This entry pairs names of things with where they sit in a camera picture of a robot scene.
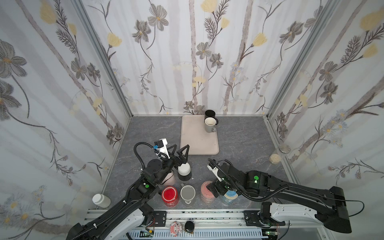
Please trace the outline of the pink glass mug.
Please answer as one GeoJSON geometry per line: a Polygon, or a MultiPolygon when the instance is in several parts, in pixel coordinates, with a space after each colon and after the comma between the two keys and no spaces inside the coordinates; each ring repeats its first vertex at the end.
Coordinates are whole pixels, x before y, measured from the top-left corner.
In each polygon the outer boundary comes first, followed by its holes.
{"type": "Polygon", "coordinates": [[[201,200],[206,204],[211,204],[216,199],[215,196],[207,188],[207,186],[211,183],[212,181],[205,181],[201,185],[201,200]]]}

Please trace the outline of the blue mug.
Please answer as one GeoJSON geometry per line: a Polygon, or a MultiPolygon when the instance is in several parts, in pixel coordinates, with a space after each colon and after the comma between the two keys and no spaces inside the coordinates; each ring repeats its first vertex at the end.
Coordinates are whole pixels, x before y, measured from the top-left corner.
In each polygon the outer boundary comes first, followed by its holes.
{"type": "Polygon", "coordinates": [[[229,206],[235,202],[235,200],[238,198],[238,194],[235,191],[228,190],[223,196],[221,196],[221,202],[229,206]]]}

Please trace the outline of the grey mug white inside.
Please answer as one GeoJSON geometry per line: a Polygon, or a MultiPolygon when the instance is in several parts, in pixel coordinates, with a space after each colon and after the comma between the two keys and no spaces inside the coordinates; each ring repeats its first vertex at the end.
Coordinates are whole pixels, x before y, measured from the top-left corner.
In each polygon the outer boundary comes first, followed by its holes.
{"type": "Polygon", "coordinates": [[[217,120],[215,118],[208,117],[205,119],[205,130],[207,133],[216,132],[217,120]]]}

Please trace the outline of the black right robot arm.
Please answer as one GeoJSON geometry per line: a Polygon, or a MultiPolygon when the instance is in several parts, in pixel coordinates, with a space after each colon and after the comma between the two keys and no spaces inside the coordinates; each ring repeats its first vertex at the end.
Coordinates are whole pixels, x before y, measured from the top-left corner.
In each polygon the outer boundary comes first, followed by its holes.
{"type": "Polygon", "coordinates": [[[331,231],[342,234],[352,232],[351,215],[342,188],[333,186],[326,190],[305,187],[256,170],[244,173],[227,160],[208,161],[207,167],[216,179],[207,188],[216,198],[234,191],[238,196],[262,203],[261,219],[270,222],[279,222],[280,219],[278,208],[273,208],[269,199],[282,199],[303,206],[303,215],[313,215],[315,222],[322,223],[331,231]]]}

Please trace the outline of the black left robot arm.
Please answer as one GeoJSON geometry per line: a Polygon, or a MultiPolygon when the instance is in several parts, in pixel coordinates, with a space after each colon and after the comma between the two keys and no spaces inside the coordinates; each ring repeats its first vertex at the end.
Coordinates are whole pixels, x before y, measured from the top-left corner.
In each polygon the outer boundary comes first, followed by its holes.
{"type": "Polygon", "coordinates": [[[145,142],[134,145],[134,154],[142,165],[140,177],[127,188],[125,196],[100,217],[85,225],[79,223],[74,225],[69,230],[68,240],[106,240],[118,237],[127,232],[121,228],[129,226],[128,217],[134,211],[141,212],[144,219],[153,213],[153,209],[147,205],[147,202],[159,192],[160,185],[172,169],[177,169],[188,162],[190,149],[189,145],[185,145],[177,151],[177,145],[173,145],[171,153],[169,151],[162,153],[159,143],[159,141],[156,142],[154,146],[145,142]],[[150,147],[161,158],[153,159],[145,165],[137,151],[140,145],[150,147]]]}

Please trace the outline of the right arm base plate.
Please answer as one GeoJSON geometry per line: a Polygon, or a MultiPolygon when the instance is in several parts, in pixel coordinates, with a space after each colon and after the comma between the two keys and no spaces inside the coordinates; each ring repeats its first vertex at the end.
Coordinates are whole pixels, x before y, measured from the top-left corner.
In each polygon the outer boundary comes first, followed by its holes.
{"type": "Polygon", "coordinates": [[[244,211],[244,219],[248,227],[259,227],[259,228],[271,228],[277,226],[285,226],[285,222],[278,222],[271,217],[270,213],[262,213],[258,211],[244,211]]]}

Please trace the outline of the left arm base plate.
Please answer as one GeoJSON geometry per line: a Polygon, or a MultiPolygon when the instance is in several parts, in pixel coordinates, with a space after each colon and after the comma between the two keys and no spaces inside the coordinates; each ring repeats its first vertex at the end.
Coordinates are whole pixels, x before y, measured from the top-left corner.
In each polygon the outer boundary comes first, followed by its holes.
{"type": "Polygon", "coordinates": [[[146,227],[164,227],[167,220],[167,211],[150,212],[143,222],[146,227]]]}

